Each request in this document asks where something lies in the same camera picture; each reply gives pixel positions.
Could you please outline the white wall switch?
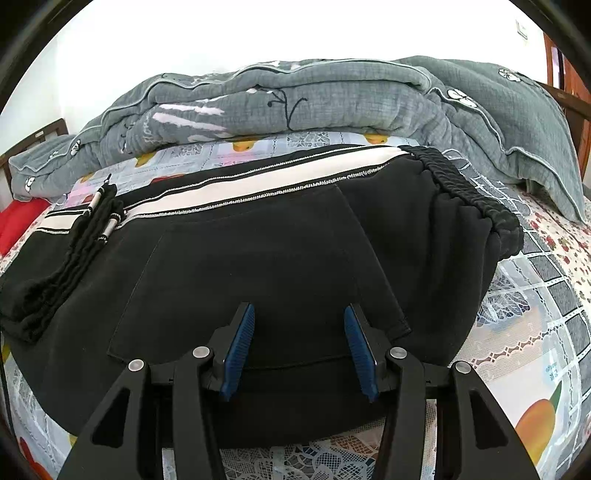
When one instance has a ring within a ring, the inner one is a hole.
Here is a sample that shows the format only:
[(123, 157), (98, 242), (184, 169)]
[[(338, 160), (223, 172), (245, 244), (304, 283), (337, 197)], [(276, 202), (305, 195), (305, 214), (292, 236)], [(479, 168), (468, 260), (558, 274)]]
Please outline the white wall switch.
[(519, 22), (516, 23), (516, 30), (517, 33), (525, 40), (528, 39), (527, 30), (524, 26), (522, 26)]

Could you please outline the grey quilted duvet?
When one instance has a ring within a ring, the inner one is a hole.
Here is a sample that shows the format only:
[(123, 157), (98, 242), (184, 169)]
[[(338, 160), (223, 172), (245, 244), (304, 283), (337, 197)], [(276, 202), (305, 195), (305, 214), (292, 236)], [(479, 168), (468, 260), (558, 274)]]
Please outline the grey quilted duvet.
[(389, 133), (458, 153), (491, 180), (543, 188), (567, 219), (584, 217), (575, 147), (552, 96), (499, 65), (426, 56), (156, 75), (79, 133), (12, 156), (11, 189), (56, 201), (79, 178), (162, 147), (311, 130)]

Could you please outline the wooden footboard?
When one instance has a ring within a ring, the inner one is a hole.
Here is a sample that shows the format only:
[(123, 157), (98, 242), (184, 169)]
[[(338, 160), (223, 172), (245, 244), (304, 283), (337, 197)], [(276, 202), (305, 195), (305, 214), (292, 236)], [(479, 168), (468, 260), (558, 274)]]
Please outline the wooden footboard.
[(561, 107), (569, 112), (575, 112), (585, 120), (591, 120), (591, 104), (589, 102), (542, 82), (539, 82), (539, 85), (544, 88)]

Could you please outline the dark wooden headboard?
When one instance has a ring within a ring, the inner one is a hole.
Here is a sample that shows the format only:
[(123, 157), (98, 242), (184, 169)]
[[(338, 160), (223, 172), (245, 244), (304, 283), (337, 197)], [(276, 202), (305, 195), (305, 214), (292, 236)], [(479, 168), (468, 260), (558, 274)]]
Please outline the dark wooden headboard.
[(5, 174), (10, 193), (12, 193), (12, 174), (10, 173), (10, 167), (8, 164), (9, 158), (19, 153), (22, 153), (28, 149), (31, 149), (38, 144), (44, 143), (49, 139), (55, 138), (56, 136), (67, 134), (68, 129), (66, 122), (63, 118), (60, 118), (30, 134), (29, 136), (19, 141), (16, 145), (14, 145), (1, 155), (1, 169)]

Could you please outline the red pillow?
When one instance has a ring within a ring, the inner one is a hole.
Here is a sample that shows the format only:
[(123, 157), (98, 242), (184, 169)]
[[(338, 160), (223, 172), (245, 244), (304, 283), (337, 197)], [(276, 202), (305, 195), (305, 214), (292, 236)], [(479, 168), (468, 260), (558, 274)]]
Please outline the red pillow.
[(29, 202), (13, 200), (1, 211), (0, 254), (5, 256), (49, 203), (40, 198)]

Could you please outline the floral bed sheet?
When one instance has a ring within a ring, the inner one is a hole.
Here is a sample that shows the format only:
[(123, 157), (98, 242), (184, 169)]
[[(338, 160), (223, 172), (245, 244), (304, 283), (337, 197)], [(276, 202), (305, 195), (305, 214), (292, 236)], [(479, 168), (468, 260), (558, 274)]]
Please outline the floral bed sheet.
[[(531, 228), (544, 240), (574, 285), (577, 288), (590, 287), (590, 201), (584, 200), (587, 221), (578, 223), (567, 220), (558, 213), (547, 196), (536, 197), (517, 186), (512, 186), (511, 189), (530, 207), (531, 213), (527, 215), (527, 219)], [(51, 209), (52, 205), (49, 204), (11, 250), (1, 256), (1, 273), (7, 270), (24, 242)]]

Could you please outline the fruit print plastic cover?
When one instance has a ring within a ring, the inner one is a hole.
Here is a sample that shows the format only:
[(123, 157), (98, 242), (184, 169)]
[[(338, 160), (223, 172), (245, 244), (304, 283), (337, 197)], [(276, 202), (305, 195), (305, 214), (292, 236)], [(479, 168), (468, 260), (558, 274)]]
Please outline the fruit print plastic cover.
[[(342, 146), (346, 143), (388, 146), (418, 145), (415, 140), (382, 135), (304, 132), (266, 139), (171, 147), (137, 160), (127, 160), (78, 180), (55, 209), (78, 206), (109, 174), (121, 193), (172, 174), (277, 158), (304, 147)], [(524, 414), (546, 420), (537, 430), (540, 447), (537, 469), (541, 479), (559, 479), (590, 436), (590, 287), (577, 288), (557, 258), (528, 222), (531, 209), (512, 186), (491, 181), (474, 169), (457, 150), (443, 154), (486, 195), (514, 211), (525, 231), (523, 253), (503, 261), (480, 308), (476, 323), (454, 360), (464, 360), (478, 371), (517, 426)], [(37, 478), (57, 479), (76, 436), (45, 413), (1, 340), (2, 367), (20, 452)], [(270, 448), (221, 452), (228, 479), (370, 479), (376, 462), (383, 421), (322, 440)]]

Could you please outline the black pants with white stripe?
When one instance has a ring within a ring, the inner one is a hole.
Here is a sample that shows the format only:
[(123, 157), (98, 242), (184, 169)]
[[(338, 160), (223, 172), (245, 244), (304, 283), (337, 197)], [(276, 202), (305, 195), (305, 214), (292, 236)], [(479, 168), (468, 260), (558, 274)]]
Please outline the black pants with white stripe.
[(42, 409), (78, 434), (127, 362), (173, 361), (249, 302), (238, 389), (212, 405), (217, 441), (314, 440), (387, 410), (362, 392), (349, 305), (447, 365), (523, 243), (517, 216), (436, 149), (297, 151), (106, 185), (93, 212), (50, 213), (1, 277), (1, 327)]

